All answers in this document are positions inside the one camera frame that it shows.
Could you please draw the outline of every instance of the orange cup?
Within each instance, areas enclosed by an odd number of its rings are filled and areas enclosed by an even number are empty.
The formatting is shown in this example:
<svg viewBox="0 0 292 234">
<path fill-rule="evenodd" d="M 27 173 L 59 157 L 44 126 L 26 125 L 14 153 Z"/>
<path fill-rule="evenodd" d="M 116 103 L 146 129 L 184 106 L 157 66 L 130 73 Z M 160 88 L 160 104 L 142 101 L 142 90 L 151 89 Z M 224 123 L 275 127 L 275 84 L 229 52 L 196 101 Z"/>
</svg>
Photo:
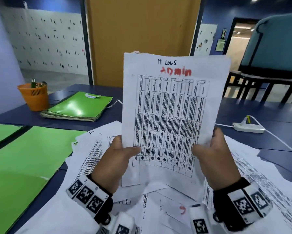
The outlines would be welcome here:
<svg viewBox="0 0 292 234">
<path fill-rule="evenodd" d="M 47 85 L 31 88 L 31 83 L 17 86 L 30 110 L 40 112 L 49 108 Z"/>
</svg>

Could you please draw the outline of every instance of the framed notice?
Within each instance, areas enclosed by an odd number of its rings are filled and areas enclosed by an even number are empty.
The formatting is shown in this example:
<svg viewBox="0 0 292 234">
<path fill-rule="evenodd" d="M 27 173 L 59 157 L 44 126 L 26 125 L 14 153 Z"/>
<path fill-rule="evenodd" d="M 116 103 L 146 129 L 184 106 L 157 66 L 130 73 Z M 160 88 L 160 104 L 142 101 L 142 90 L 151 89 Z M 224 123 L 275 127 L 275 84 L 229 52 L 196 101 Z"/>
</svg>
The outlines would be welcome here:
<svg viewBox="0 0 292 234">
<path fill-rule="evenodd" d="M 215 51 L 222 52 L 225 46 L 225 42 L 226 42 L 226 39 L 219 39 L 217 41 L 217 47 L 215 48 Z"/>
</svg>

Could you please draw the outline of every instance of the blue table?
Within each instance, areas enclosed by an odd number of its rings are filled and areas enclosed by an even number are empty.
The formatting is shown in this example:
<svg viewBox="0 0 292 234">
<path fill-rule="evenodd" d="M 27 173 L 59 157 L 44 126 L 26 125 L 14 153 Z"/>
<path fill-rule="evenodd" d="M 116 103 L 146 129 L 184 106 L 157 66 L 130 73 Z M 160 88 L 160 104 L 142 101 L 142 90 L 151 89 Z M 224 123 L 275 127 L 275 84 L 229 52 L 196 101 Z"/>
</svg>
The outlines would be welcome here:
<svg viewBox="0 0 292 234">
<path fill-rule="evenodd" d="M 74 84 L 50 94 L 49 101 L 51 104 L 56 104 L 65 97 L 78 91 L 112 96 L 113 101 L 111 103 L 117 99 L 122 101 L 122 88 L 81 84 Z M 216 122 L 231 125 L 232 122 L 241 122 L 246 115 L 252 115 L 257 118 L 267 130 L 282 138 L 292 147 L 292 104 L 271 102 L 262 104 L 250 100 L 223 98 Z M 96 122 L 46 119 L 42 118 L 37 112 L 31 112 L 27 105 L 0 114 L 0 123 L 2 124 L 43 126 L 82 131 L 89 131 L 116 120 L 122 121 L 122 105 L 120 103 L 116 103 L 112 108 L 106 109 L 101 118 Z M 292 152 L 273 136 L 268 133 L 254 134 L 237 132 L 225 127 L 222 127 L 222 130 L 227 136 L 241 143 L 261 149 L 259 153 L 261 159 L 276 164 L 281 175 L 292 182 Z M 8 233 L 15 233 L 54 196 L 63 181 L 66 169 L 66 164 L 63 164 Z"/>
</svg>

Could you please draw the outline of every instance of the power strip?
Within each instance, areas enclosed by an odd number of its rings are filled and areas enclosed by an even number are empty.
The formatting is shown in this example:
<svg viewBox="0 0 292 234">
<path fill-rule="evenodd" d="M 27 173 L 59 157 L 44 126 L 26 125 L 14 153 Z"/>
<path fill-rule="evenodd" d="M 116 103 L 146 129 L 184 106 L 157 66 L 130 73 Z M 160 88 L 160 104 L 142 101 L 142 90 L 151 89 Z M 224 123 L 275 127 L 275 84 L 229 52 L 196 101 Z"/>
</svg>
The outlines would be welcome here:
<svg viewBox="0 0 292 234">
<path fill-rule="evenodd" d="M 233 122 L 233 128 L 237 131 L 252 132 L 252 133 L 264 133 L 265 129 L 260 125 L 237 123 Z"/>
</svg>

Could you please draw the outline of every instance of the brown panel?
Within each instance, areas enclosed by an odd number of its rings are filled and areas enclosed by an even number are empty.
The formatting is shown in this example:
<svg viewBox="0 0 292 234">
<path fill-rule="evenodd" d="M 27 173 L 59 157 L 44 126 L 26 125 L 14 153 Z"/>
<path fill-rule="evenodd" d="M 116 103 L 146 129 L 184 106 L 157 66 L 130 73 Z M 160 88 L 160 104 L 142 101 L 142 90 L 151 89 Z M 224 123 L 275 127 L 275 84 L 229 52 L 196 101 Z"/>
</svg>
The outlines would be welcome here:
<svg viewBox="0 0 292 234">
<path fill-rule="evenodd" d="M 87 0 L 94 84 L 123 87 L 123 54 L 188 56 L 200 0 Z"/>
</svg>

